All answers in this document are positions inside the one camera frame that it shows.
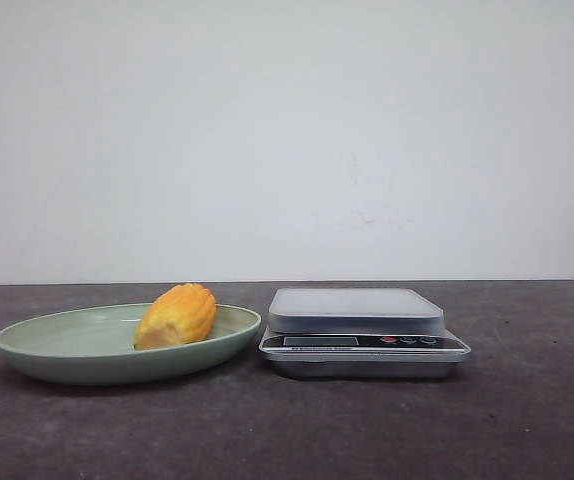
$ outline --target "silver scale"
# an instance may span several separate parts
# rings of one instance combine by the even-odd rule
[[[445,377],[471,349],[403,288],[286,288],[258,346],[290,377]]]

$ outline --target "green plate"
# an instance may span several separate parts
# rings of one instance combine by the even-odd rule
[[[145,382],[196,372],[222,363],[253,338],[260,315],[218,305],[205,340],[134,350],[138,321],[150,303],[55,313],[0,331],[0,351],[30,377],[72,385]]]

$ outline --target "white wall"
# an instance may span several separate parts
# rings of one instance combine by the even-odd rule
[[[574,278],[574,1],[0,0],[0,283]]]

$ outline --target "yellow fruit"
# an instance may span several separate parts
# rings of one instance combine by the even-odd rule
[[[216,300],[198,283],[176,285],[147,309],[134,335],[134,348],[167,347],[204,339],[216,316]]]

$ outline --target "gray table surface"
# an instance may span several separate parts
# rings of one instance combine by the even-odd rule
[[[263,317],[285,286],[413,288],[473,354],[446,380],[302,381],[269,368],[259,332],[207,371],[115,387],[32,380],[0,355],[0,479],[574,479],[574,281],[206,285]],[[0,329],[169,286],[0,286]]]

